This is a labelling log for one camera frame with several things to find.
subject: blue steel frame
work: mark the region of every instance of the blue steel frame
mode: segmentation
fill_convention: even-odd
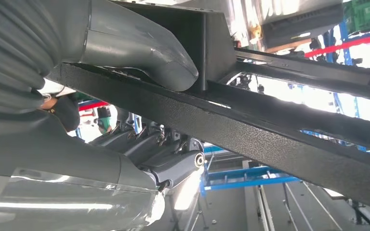
[[[212,146],[212,148],[216,151],[223,150],[216,146]],[[275,177],[264,178],[268,174],[274,174]],[[300,181],[300,179],[267,166],[209,173],[205,165],[205,175],[200,182],[200,194],[206,196],[206,191],[211,190],[235,189],[291,181]]]

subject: green crate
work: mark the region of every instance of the green crate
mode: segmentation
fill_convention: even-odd
[[[348,33],[370,31],[370,0],[352,0],[345,4]]]

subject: red beam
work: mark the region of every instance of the red beam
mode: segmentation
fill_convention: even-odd
[[[93,103],[93,104],[89,104],[89,105],[80,106],[79,111],[85,111],[87,109],[92,109],[92,108],[95,108],[95,107],[101,107],[101,106],[106,106],[106,105],[108,105],[108,103],[106,103],[106,102]]]
[[[360,44],[363,44],[363,43],[365,43],[365,44],[370,43],[370,37],[360,38],[360,39],[357,39],[357,40],[354,40],[354,41],[345,42],[341,45],[330,46],[330,47],[326,47],[324,49],[318,49],[318,50],[315,50],[315,51],[311,51],[309,53],[306,53],[304,56],[306,58],[309,58],[309,57],[316,56],[318,54],[332,53],[332,52],[337,51],[337,50],[347,49],[347,48],[350,48],[352,46],[360,45]]]

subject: exhaust pipe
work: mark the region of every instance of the exhaust pipe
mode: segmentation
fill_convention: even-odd
[[[0,229],[44,220],[51,230],[122,230],[159,219],[163,200],[147,174],[37,110],[36,90],[61,62],[136,68],[177,91],[198,77],[171,32],[117,4],[0,0]]]

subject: black frame rail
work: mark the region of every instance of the black frame rail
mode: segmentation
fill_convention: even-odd
[[[273,97],[210,81],[200,94],[174,92],[109,70],[69,64],[57,67],[48,78],[370,205],[370,154],[298,131],[310,126],[370,146],[367,121],[293,103],[281,105]],[[294,118],[297,110],[302,117]],[[329,121],[301,121],[311,115],[329,116]],[[337,126],[328,125],[331,120]],[[346,128],[355,125],[367,132],[351,136]]]

